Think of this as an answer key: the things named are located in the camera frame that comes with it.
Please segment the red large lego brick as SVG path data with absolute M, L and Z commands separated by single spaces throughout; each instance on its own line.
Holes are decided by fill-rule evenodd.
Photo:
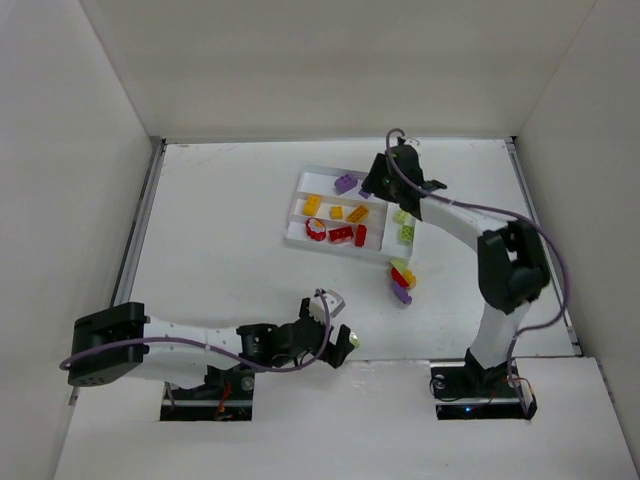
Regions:
M 328 239 L 332 244 L 348 242 L 351 241 L 353 237 L 354 232 L 351 226 L 344 226 L 328 231 Z

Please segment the yellow curved lego brick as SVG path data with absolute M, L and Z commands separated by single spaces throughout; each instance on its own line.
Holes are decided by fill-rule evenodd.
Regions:
M 405 270 L 403 272 L 403 278 L 407 282 L 407 288 L 408 289 L 413 289 L 416 286 L 417 279 L 416 279 L 416 276 L 414 275 L 414 273 L 411 270 L 409 270 L 409 269 Z

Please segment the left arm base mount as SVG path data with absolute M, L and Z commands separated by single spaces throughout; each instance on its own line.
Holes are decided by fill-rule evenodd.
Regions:
M 165 387 L 159 420 L 163 422 L 248 422 L 253 417 L 255 374 L 245 367 L 207 368 L 202 384 Z

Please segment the red small lego brick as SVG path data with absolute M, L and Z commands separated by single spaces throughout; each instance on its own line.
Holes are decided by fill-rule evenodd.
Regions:
M 356 229 L 354 244 L 356 247 L 363 247 L 366 242 L 367 227 L 363 224 L 359 224 Z

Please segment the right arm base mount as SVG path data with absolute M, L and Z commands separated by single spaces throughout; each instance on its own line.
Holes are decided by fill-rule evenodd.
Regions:
M 530 381 L 516 366 L 482 370 L 470 362 L 430 364 L 429 390 L 438 420 L 525 420 L 538 411 Z

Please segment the yellow small lego brick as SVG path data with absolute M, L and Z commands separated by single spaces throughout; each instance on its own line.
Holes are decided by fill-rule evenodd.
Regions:
M 330 218 L 332 220 L 340 220 L 343 218 L 343 208 L 341 206 L 334 206 L 330 209 Z

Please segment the red rounded lego brick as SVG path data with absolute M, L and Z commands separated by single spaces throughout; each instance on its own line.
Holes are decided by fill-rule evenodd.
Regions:
M 311 240 L 314 240 L 316 242 L 322 242 L 327 237 L 326 225 L 322 221 L 316 218 L 307 219 L 305 223 L 305 228 L 306 228 L 306 235 Z

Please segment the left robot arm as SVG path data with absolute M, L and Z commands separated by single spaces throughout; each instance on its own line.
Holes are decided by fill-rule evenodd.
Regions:
M 359 345 L 348 326 L 334 323 L 344 306 L 337 293 L 321 290 L 302 299 L 293 322 L 203 327 L 164 321 L 127 302 L 76 320 L 60 368 L 74 387 L 135 377 L 181 389 L 217 372 L 290 373 L 315 362 L 337 369 Z

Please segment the yellow butterfly lego brick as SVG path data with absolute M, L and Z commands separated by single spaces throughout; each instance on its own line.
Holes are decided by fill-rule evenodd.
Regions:
M 321 203 L 321 196 L 309 195 L 303 207 L 303 214 L 305 216 L 314 217 L 318 213 Z

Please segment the yellow long lego brick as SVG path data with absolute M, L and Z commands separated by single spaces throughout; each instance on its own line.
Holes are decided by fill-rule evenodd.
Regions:
M 364 205 L 357 206 L 347 217 L 348 223 L 359 224 L 365 221 L 369 215 L 369 209 Z

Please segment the light green small lego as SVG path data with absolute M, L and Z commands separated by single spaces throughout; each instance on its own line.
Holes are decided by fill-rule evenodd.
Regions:
M 355 332 L 351 332 L 349 334 L 349 342 L 355 349 L 358 349 L 360 347 L 360 340 Z

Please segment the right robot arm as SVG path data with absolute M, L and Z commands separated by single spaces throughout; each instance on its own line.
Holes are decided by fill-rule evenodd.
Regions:
M 440 195 L 444 184 L 424 179 L 419 152 L 406 140 L 375 157 L 362 187 L 443 230 L 476 255 L 484 299 L 479 330 L 462 367 L 434 373 L 434 390 L 446 400 L 458 400 L 483 397 L 513 384 L 513 350 L 521 323 L 550 282 L 537 226 L 515 212 Z

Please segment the purple curved lego brick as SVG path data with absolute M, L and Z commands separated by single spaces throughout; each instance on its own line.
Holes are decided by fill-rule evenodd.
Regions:
M 393 282 L 392 290 L 402 304 L 410 305 L 412 303 L 413 299 L 409 294 L 409 291 L 406 288 L 404 288 L 401 284 L 397 282 Z

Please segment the red curved lego brick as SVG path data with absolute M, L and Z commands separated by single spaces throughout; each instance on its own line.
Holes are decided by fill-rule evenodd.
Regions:
M 393 279 L 394 282 L 397 282 L 407 290 L 410 290 L 407 288 L 407 282 L 403 278 L 403 273 L 398 272 L 394 267 L 391 268 L 390 273 L 391 273 L 391 278 Z

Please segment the light green lego brick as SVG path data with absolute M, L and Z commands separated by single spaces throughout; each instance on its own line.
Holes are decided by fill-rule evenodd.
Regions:
M 411 225 L 403 225 L 399 230 L 398 239 L 403 244 L 411 244 L 414 240 L 415 228 Z
M 397 210 L 394 214 L 393 220 L 398 225 L 406 225 L 410 219 L 410 214 L 404 210 Z

